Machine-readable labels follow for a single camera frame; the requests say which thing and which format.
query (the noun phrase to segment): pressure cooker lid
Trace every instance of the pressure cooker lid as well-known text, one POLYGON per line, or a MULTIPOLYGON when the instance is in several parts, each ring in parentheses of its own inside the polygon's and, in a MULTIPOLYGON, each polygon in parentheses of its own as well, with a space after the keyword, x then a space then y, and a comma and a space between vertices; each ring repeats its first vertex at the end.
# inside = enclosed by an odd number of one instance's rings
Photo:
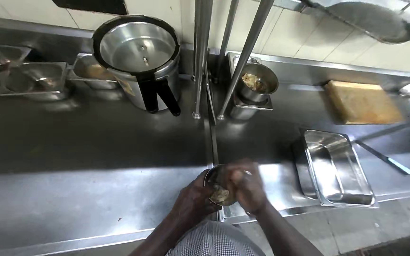
POLYGON ((101 65, 129 73, 155 72, 179 51, 170 25, 142 15, 104 23, 93 35, 93 47, 101 65))

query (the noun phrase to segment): knife blade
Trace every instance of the knife blade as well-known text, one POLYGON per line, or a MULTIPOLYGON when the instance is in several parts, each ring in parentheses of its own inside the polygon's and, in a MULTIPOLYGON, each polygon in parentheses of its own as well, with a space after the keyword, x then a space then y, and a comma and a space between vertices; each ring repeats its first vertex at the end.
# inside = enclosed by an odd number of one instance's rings
POLYGON ((404 174, 410 174, 410 169, 407 168, 406 166, 400 164, 399 162, 395 161, 393 158, 387 157, 384 154, 380 153, 379 151, 375 150, 374 148, 371 148, 367 144, 363 143, 360 140, 356 140, 355 143, 360 145, 362 148, 366 149, 368 152, 376 156, 377 158, 381 159, 382 161, 386 162, 393 168, 401 171, 404 174))

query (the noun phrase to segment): pressure cooker handle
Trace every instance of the pressure cooker handle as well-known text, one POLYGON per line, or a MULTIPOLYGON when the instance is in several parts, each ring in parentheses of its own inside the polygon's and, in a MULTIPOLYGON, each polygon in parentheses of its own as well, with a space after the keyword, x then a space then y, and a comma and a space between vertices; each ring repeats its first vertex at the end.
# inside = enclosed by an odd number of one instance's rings
POLYGON ((157 81, 157 93, 159 97, 161 97, 162 101, 164 101, 165 105, 167 108, 170 110, 172 115, 174 116, 179 116, 181 113, 181 110, 178 106, 178 102, 175 99, 174 94, 170 90, 170 87, 168 86, 167 79, 161 79, 157 81))
POLYGON ((145 109, 154 114, 159 110, 158 107, 158 96, 156 95, 156 81, 145 80, 138 81, 140 93, 142 94, 142 99, 144 100, 145 109))

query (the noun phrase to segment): wrapped food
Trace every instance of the wrapped food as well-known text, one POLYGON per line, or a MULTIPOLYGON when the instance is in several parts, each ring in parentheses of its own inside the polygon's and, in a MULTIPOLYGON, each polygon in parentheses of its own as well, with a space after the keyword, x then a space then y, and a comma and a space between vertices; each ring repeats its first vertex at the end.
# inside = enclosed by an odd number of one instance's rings
POLYGON ((227 189, 221 187, 219 184, 217 183, 213 184, 213 189, 214 189, 214 192, 210 196, 210 199, 212 201, 217 202, 217 203, 222 203, 229 197, 230 192, 227 189))
POLYGON ((242 76, 243 82, 245 82, 246 86, 248 86, 251 90, 261 92, 261 93, 266 93, 267 88, 264 83, 260 81, 260 78, 258 78, 255 75, 245 73, 242 76))

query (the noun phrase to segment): hand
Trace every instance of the hand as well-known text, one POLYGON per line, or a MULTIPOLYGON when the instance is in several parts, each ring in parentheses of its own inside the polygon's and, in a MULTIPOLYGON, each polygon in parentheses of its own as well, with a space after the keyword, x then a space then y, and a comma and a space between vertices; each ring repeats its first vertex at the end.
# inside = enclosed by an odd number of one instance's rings
POLYGON ((208 214, 219 211, 221 206, 212 203, 209 196, 213 189, 204 187, 204 179, 208 170, 203 171, 188 186, 183 188, 175 201, 170 216, 181 221, 187 230, 199 224, 208 214))
POLYGON ((242 160, 239 163, 229 164, 226 168, 229 182, 236 188, 237 201, 246 212, 257 215, 268 201, 263 190, 258 164, 242 160))

